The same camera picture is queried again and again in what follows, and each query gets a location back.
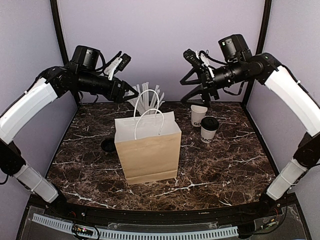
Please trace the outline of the white paper coffee cup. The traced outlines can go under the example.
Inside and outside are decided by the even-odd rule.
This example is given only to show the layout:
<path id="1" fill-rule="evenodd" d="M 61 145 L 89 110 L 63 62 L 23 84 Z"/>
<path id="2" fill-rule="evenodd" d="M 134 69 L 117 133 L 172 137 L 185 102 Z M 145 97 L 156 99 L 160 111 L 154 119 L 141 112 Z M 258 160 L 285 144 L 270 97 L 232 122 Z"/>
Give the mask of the white paper coffee cup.
<path id="1" fill-rule="evenodd" d="M 217 132 L 217 130 L 207 130 L 207 129 L 201 127 L 200 140 L 203 143 L 209 144 L 214 139 L 216 132 Z"/>

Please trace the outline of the brown paper bag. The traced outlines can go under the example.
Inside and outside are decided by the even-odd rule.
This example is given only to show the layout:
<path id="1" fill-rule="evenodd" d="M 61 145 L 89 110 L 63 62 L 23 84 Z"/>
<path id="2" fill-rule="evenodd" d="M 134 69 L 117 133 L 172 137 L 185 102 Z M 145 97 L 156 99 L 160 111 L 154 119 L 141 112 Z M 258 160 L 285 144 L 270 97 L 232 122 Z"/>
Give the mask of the brown paper bag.
<path id="1" fill-rule="evenodd" d="M 182 131 L 173 111 L 152 108 L 114 123 L 116 152 L 128 185 L 177 177 Z"/>

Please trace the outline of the black plastic cup lid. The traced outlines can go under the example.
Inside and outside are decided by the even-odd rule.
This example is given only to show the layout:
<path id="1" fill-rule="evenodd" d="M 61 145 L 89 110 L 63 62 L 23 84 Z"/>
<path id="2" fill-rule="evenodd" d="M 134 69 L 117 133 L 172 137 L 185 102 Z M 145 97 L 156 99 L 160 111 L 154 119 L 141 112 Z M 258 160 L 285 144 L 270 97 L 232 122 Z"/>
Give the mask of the black plastic cup lid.
<path id="1" fill-rule="evenodd" d="M 213 116 L 206 116 L 201 120 L 201 127 L 207 131 L 216 131 L 220 124 Z"/>

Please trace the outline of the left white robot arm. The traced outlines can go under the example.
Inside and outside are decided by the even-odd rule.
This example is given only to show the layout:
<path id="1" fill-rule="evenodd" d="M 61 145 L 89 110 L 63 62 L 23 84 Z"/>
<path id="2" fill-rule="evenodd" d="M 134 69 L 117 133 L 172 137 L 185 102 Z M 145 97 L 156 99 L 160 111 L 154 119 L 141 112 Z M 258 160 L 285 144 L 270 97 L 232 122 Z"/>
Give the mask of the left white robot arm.
<path id="1" fill-rule="evenodd" d="M 43 108 L 67 92 L 87 92 L 102 95 L 108 101 L 123 103 L 138 97 L 138 91 L 115 74 L 123 71 L 131 57 L 118 52 L 106 62 L 101 51 L 78 45 L 64 66 L 42 71 L 31 87 L 13 102 L 0 116 L 0 169 L 14 177 L 45 202 L 60 218 L 71 213 L 65 196 L 21 156 L 13 141 L 20 130 Z"/>

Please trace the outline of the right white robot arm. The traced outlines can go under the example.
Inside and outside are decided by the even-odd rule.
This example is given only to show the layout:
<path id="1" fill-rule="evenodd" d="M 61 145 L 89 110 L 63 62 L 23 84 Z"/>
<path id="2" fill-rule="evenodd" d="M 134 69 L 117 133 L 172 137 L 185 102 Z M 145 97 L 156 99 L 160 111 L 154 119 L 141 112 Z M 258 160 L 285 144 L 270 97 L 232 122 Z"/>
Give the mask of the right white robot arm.
<path id="1" fill-rule="evenodd" d="M 292 72 L 270 53 L 252 55 L 244 37 L 233 34 L 218 41 L 224 56 L 219 68 L 210 65 L 212 58 L 203 50 L 187 49 L 183 57 L 192 69 L 180 80 L 181 85 L 194 85 L 181 102 L 210 107 L 211 99 L 218 100 L 218 90 L 245 82 L 258 81 L 275 93 L 298 117 L 306 129 L 292 160 L 271 182 L 255 213 L 266 217 L 275 208 L 275 201 L 292 187 L 320 160 L 320 106 L 301 85 Z"/>

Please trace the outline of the bundle of wrapped white straws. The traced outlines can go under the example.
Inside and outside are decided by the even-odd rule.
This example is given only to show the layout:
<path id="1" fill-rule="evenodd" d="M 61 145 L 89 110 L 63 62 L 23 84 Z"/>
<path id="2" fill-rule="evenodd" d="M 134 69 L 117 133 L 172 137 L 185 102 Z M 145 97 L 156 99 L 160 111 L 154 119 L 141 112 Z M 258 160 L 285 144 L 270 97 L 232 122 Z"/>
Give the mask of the bundle of wrapped white straws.
<path id="1" fill-rule="evenodd" d="M 142 115 L 149 109 L 159 109 L 165 102 L 165 93 L 161 91 L 159 85 L 155 85 L 155 88 L 149 88 L 149 82 L 137 84 L 133 86 L 133 89 L 138 92 L 138 96 L 129 99 L 128 102 L 135 107 L 137 105 L 137 111 Z"/>

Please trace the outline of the spare white paper cup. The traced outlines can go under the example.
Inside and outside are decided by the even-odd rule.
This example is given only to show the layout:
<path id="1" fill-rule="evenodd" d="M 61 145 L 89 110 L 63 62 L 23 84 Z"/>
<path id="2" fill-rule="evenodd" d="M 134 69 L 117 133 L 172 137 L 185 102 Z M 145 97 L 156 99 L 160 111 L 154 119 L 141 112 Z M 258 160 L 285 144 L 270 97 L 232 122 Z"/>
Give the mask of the spare white paper cup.
<path id="1" fill-rule="evenodd" d="M 194 127 L 200 127 L 202 119 L 206 116 L 208 108 L 205 106 L 191 105 L 191 124 Z"/>

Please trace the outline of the white cup holding straws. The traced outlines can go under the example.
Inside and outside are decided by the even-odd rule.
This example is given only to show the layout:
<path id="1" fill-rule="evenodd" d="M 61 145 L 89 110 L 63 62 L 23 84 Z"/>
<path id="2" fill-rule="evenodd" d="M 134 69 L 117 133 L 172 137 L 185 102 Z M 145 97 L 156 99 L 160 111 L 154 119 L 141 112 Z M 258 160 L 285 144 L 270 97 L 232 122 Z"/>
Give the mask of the white cup holding straws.
<path id="1" fill-rule="evenodd" d="M 148 112 L 149 115 L 156 114 L 156 113 L 157 113 L 156 110 L 150 110 L 150 111 Z"/>

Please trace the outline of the spare black cup lid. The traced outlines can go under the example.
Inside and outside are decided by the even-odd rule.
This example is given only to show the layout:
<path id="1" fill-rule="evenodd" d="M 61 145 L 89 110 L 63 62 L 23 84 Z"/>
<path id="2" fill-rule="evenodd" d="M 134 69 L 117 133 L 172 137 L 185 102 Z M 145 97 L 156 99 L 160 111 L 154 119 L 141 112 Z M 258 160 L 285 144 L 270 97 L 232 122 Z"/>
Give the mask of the spare black cup lid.
<path id="1" fill-rule="evenodd" d="M 112 153 L 116 150 L 115 139 L 114 138 L 106 138 L 101 144 L 101 149 L 107 153 Z"/>

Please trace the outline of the right black frame post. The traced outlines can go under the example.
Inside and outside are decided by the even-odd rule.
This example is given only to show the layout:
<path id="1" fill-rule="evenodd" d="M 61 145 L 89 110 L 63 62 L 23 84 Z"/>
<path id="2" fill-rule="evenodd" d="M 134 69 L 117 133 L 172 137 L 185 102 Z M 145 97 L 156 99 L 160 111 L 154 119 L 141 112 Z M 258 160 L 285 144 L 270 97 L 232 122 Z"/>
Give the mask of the right black frame post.
<path id="1" fill-rule="evenodd" d="M 263 8 L 263 15 L 261 20 L 261 26 L 259 31 L 259 38 L 257 42 L 257 47 L 255 54 L 261 54 L 264 49 L 267 30 L 269 26 L 269 20 L 270 20 L 270 14 L 271 14 L 271 8 L 272 8 L 272 0 L 265 0 L 264 1 L 264 8 Z M 243 96 L 242 104 L 246 108 L 253 90 L 254 82 L 249 81 L 245 90 L 245 94 Z"/>

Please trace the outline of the black frame post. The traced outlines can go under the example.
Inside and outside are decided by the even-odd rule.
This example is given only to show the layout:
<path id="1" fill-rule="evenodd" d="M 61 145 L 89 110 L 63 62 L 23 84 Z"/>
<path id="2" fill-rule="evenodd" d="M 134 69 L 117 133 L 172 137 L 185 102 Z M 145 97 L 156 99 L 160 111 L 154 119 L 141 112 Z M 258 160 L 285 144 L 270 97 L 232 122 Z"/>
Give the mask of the black frame post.
<path id="1" fill-rule="evenodd" d="M 264 49 L 267 30 L 269 26 L 269 20 L 270 20 L 270 14 L 271 14 L 271 8 L 272 8 L 272 0 L 265 0 L 264 1 L 264 8 L 263 8 L 263 15 L 261 20 L 261 26 L 259 31 L 259 38 L 257 42 L 257 47 L 255 54 L 261 54 Z M 245 94 L 243 96 L 242 104 L 246 108 L 253 90 L 254 82 L 249 81 L 245 90 Z"/>
<path id="2" fill-rule="evenodd" d="M 58 1 L 50 0 L 50 8 L 51 8 L 51 15 L 52 15 L 59 52 L 61 55 L 62 62 L 65 65 L 66 63 L 69 62 L 69 57 L 66 49 L 66 43 L 64 39 L 61 18 L 59 14 Z"/>

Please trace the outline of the left black frame post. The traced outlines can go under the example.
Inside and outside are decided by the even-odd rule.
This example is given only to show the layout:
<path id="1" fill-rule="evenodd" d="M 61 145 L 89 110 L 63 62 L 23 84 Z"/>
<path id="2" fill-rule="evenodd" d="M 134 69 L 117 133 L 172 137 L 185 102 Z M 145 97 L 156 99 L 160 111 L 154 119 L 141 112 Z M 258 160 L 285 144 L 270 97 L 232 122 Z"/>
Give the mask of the left black frame post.
<path id="1" fill-rule="evenodd" d="M 59 14 L 58 1 L 50 0 L 50 8 L 51 8 L 51 15 L 52 15 L 59 52 L 61 55 L 62 62 L 65 65 L 66 63 L 69 62 L 69 57 L 66 49 L 66 43 L 64 39 L 61 18 Z"/>

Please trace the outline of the black front rail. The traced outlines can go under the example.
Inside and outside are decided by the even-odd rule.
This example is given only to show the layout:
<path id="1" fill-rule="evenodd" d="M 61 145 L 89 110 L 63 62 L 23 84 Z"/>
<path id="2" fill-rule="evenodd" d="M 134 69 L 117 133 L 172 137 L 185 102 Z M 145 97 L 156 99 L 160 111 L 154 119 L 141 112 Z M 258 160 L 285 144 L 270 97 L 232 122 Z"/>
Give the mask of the black front rail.
<path id="1" fill-rule="evenodd" d="M 269 210 L 262 207 L 260 202 L 252 202 L 236 206 L 209 208 L 201 210 L 183 211 L 136 211 L 118 210 L 93 206 L 85 206 L 74 203 L 65 203 L 63 211 L 48 206 L 39 196 L 31 195 L 27 202 L 27 209 L 31 206 L 39 208 L 41 213 L 72 220 L 77 224 L 88 223 L 96 226 L 107 226 L 111 223 L 142 224 L 142 225 L 175 225 L 175 224 L 199 224 L 217 222 L 221 225 L 249 225 L 261 217 L 279 216 L 282 213 L 288 215 L 296 206 L 300 211 L 300 204 L 294 193 L 287 194 Z"/>

